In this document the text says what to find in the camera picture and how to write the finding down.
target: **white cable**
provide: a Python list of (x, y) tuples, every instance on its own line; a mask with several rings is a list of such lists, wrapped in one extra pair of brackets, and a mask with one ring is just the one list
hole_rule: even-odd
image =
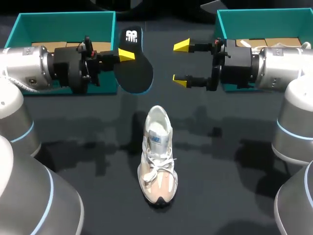
[(62, 88), (52, 88), (52, 89), (47, 89), (47, 90), (43, 90), (43, 91), (38, 91), (36, 89), (30, 88), (28, 86), (26, 86), (25, 84), (23, 84), (22, 82), (20, 82), (19, 80), (10, 77), (10, 76), (0, 76), (0, 79), (6, 79), (10, 82), (12, 82), (13, 84), (15, 84), (17, 87), (19, 87), (20, 89), (27, 91), (27, 92), (31, 92), (31, 93), (41, 93), (41, 92), (46, 92), (46, 91), (57, 91), (57, 90), (62, 90), (64, 89)]
[[(251, 47), (251, 45), (247, 42), (245, 42), (244, 40), (241, 40), (240, 41), (242, 45), (244, 45), (245, 47)], [(258, 46), (258, 47), (252, 47), (251, 48), (251, 51), (252, 51), (252, 54), (259, 54), (260, 53), (260, 48), (263, 48), (263, 47), (267, 47), (267, 46)], [(287, 45), (284, 45), (282, 43), (277, 43), (271, 47), (286, 47), (286, 48), (301, 48), (301, 49), (311, 49), (311, 44), (308, 43), (308, 42), (305, 42), (304, 44), (302, 44), (301, 46), (287, 46)]]

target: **shoe logo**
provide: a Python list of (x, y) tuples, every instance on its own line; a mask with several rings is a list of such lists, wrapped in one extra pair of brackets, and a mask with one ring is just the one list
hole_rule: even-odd
[(152, 142), (155, 142), (155, 143), (159, 143), (159, 142), (160, 142), (160, 138), (155, 137), (155, 136), (152, 136), (152, 137), (151, 137), (151, 141), (152, 141)]
[(126, 31), (126, 41), (136, 43), (137, 42), (137, 31)]

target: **teal box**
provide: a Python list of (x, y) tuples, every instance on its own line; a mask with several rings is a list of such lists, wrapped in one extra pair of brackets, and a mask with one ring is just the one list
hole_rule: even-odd
[[(110, 42), (118, 47), (115, 12), (21, 13), (5, 47), (29, 47), (32, 42), (81, 42), (88, 35), (93, 42)], [(88, 94), (116, 94), (113, 71), (99, 74), (100, 87), (90, 85)], [(60, 87), (57, 81), (53, 87)], [(40, 94), (72, 94), (70, 88)]]
[[(313, 45), (313, 11), (311, 8), (218, 10), (215, 38), (260, 39), (298, 38)], [(223, 85), (226, 92), (256, 91)]]

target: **cardboard box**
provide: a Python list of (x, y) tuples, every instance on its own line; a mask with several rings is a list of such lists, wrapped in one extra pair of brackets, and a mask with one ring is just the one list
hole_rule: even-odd
[[(313, 10), (311, 8), (218, 10), (214, 38), (233, 40), (264, 38), (268, 46), (273, 46), (277, 42), (288, 46), (299, 46), (305, 42), (313, 45)], [(230, 84), (223, 85), (223, 89), (226, 92), (256, 91), (255, 88), (237, 89), (236, 85)]]
[(301, 46), (298, 38), (266, 38), (265, 41), (268, 47), (272, 47), (278, 43), (285, 46)]
[[(102, 49), (118, 48), (118, 31), (115, 12), (52, 12), (21, 13), (17, 17), (5, 47), (29, 47), (40, 43), (53, 51), (56, 47), (66, 47), (65, 42), (81, 42), (88, 35), (92, 42), (106, 42)], [(117, 82), (113, 71), (99, 74), (100, 87), (90, 85), (88, 94), (116, 94)], [(59, 88), (58, 81), (53, 87)], [(49, 91), (43, 94), (72, 94), (70, 88)]]
[(98, 52), (100, 51), (109, 51), (111, 48), (110, 43), (100, 43), (100, 42), (92, 42), (93, 50), (96, 50)]
[[(59, 47), (78, 47), (80, 43), (66, 43), (66, 42), (51, 42), (51, 43), (32, 43), (32, 46), (44, 46), (49, 52), (54, 52), (55, 48)], [(111, 43), (105, 42), (92, 42), (93, 49), (96, 51), (109, 51), (111, 50)]]
[(78, 47), (80, 43), (67, 43), (67, 47)]
[(236, 45), (238, 47), (246, 47), (246, 45), (243, 43), (247, 43), (251, 47), (266, 47), (267, 46), (265, 39), (237, 39), (236, 40)]
[(55, 48), (66, 47), (66, 42), (55, 42), (55, 43), (32, 43), (32, 46), (44, 46), (49, 52), (54, 52)]

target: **insole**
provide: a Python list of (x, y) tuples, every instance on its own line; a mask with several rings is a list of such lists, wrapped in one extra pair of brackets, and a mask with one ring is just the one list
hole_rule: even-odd
[(165, 128), (158, 122), (154, 121), (150, 124), (150, 130), (156, 132), (161, 136), (165, 136), (167, 134)]
[(142, 29), (132, 26), (122, 30), (118, 47), (132, 52), (134, 60), (124, 61), (114, 66), (114, 74), (123, 90), (132, 94), (147, 92), (153, 82), (153, 67), (142, 52)]

